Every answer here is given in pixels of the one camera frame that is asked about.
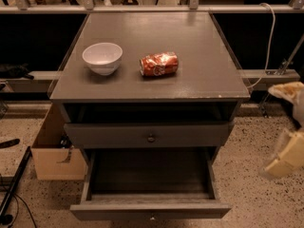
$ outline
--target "black tool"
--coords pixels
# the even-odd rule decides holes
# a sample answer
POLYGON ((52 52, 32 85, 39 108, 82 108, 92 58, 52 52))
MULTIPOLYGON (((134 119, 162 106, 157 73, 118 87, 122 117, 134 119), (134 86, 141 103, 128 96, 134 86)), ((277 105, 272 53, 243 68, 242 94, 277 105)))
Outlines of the black tool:
POLYGON ((11 141, 0 142, 0 148, 9 148, 20 142, 19 139, 13 139, 11 141))

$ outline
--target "power cord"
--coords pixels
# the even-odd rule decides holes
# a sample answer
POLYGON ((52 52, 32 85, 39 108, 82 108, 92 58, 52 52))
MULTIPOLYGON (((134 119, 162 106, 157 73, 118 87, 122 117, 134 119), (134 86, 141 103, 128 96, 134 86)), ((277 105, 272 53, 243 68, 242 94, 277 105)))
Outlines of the power cord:
MULTIPOLYGON (((0 184, 1 184, 1 186, 4 188, 4 190, 7 191, 7 188, 6 188, 6 186, 4 185, 3 178, 2 178, 2 175, 1 175, 1 174, 0 174, 0 184)), ((11 224, 8 226, 8 228, 12 228, 14 222, 15 222, 15 221, 17 220, 17 218, 18 218, 18 215, 19 215, 19 208, 20 208, 18 199, 19 199, 20 201, 22 201, 22 202, 26 205, 26 207, 27 207, 27 209, 28 209, 28 213, 29 213, 30 218, 31 218, 31 220, 32 220, 32 223, 33 223, 34 227, 37 228, 37 224, 36 224, 36 222, 35 222, 35 219, 34 219, 32 213, 31 213, 31 211, 30 211, 29 206, 27 205, 27 203, 26 203, 20 196, 18 196, 17 194, 13 194, 13 197, 14 197, 14 199, 16 200, 16 203, 17 203, 17 211, 16 211, 15 219, 11 222, 11 224)))
MULTIPOLYGON (((273 34, 274 34, 274 29, 275 29, 275 24, 276 24, 276 15, 275 15, 275 12, 274 12, 273 8, 269 4, 261 3, 260 5, 265 7, 266 9, 269 9, 271 11, 271 13, 273 14, 273 24, 272 24, 272 29, 271 29, 271 32, 270 32, 270 35, 269 35, 267 55, 266 55, 266 63, 265 63, 265 68, 264 68, 264 72, 266 73, 266 70, 267 70, 268 64, 269 64, 270 48, 271 48, 271 43, 272 43, 272 40, 273 40, 273 34)), ((252 85, 248 85, 247 88, 256 86, 262 80, 262 78, 263 77, 261 76, 255 83, 253 83, 252 85)))

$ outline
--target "closed drawer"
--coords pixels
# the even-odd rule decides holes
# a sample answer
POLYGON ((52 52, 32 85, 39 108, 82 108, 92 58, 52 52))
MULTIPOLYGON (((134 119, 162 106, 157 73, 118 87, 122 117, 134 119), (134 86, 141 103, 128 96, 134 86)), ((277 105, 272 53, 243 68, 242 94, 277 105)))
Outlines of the closed drawer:
POLYGON ((65 131, 81 148, 222 146, 233 123, 68 123, 65 131))
POLYGON ((231 206, 219 201, 208 148, 91 150, 80 220, 220 219, 231 206))

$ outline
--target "cabinet top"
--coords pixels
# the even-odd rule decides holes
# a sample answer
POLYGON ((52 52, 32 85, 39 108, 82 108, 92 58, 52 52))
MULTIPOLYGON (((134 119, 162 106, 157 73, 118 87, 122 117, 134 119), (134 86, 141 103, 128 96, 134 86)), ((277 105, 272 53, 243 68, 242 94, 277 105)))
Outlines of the cabinet top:
POLYGON ((50 99, 54 103, 209 101, 246 99, 249 92, 207 12, 109 12, 89 15, 50 99), (92 72, 82 58, 90 45, 123 49, 109 76, 92 72), (175 74, 143 77, 140 59, 176 52, 175 74))

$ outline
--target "white cable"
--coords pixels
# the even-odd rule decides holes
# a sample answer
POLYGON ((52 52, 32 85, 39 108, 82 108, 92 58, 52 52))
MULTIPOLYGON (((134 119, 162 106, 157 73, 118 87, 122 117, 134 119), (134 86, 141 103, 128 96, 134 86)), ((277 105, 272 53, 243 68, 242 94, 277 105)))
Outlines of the white cable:
MULTIPOLYGON (((265 7, 266 9, 268 8, 271 11, 271 13, 273 14, 273 24, 272 24, 272 30, 271 30, 270 35, 269 35, 266 63, 265 63, 265 68, 264 68, 264 72, 266 73, 268 63, 269 63, 270 47, 271 47, 271 43, 272 43, 272 40, 273 40, 273 34, 274 34, 274 29, 275 29, 275 24, 276 24, 276 15, 275 15, 275 12, 274 12, 273 8, 269 4, 261 3, 260 5, 265 7)), ((263 77, 261 76, 254 84, 247 86, 247 88, 256 86, 261 81, 262 78, 263 77)))

